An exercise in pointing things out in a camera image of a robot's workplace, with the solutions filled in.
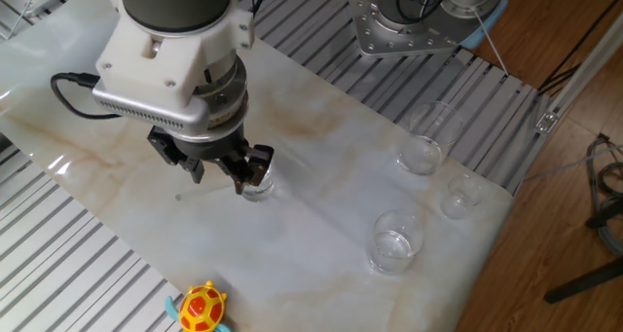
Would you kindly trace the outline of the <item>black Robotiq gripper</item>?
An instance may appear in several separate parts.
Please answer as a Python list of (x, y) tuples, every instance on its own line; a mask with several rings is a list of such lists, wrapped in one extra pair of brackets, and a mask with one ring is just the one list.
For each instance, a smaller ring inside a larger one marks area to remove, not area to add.
[(223, 138), (208, 142), (184, 141), (168, 130), (152, 127), (147, 139), (167, 164), (180, 165), (189, 172), (195, 184), (201, 183), (204, 174), (202, 161), (216, 160), (216, 164), (233, 179), (238, 195), (246, 186), (257, 187), (263, 181), (274, 156), (271, 146), (249, 146), (243, 126)]

